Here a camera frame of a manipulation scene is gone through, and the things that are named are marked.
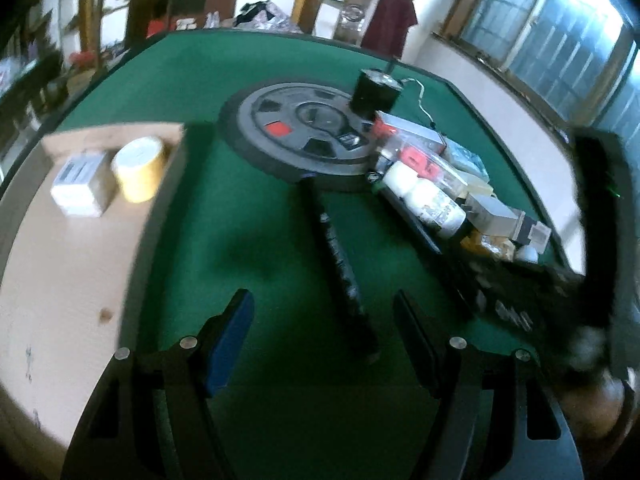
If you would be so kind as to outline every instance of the white box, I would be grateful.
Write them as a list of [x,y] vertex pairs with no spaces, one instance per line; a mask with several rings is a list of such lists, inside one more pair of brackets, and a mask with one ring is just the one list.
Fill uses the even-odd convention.
[[465,205],[469,221],[483,235],[513,236],[518,216],[497,198],[469,193]]
[[107,152],[71,156],[51,186],[51,196],[67,216],[100,217],[116,190]]

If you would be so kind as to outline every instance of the white lid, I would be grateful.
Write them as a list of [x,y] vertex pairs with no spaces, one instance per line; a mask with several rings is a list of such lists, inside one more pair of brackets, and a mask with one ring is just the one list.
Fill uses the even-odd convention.
[[132,140],[113,157],[114,172],[142,168],[162,153],[162,140],[158,137],[140,137]]

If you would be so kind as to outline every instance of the brown stain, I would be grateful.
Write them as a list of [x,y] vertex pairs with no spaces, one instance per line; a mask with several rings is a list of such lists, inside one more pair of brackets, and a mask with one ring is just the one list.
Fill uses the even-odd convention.
[[107,324],[111,321],[113,317],[113,312],[108,308],[103,308],[100,310],[100,316],[98,316],[98,323],[101,325]]

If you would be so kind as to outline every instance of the open cardboard box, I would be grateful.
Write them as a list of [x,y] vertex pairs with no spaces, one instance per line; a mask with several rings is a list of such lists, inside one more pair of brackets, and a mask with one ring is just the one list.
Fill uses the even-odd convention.
[[[118,192],[101,218],[64,216],[50,188],[70,155],[148,135],[170,149],[154,199],[132,204]],[[118,340],[135,346],[155,248],[186,166],[182,136],[172,123],[45,136],[0,197],[0,438],[52,478]]]

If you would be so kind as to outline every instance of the red square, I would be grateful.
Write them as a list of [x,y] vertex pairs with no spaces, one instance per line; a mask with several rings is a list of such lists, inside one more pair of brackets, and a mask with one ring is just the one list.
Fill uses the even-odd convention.
[[291,129],[291,126],[283,123],[282,121],[269,123],[264,127],[264,129],[274,137],[284,137],[289,135],[293,131],[293,129]]

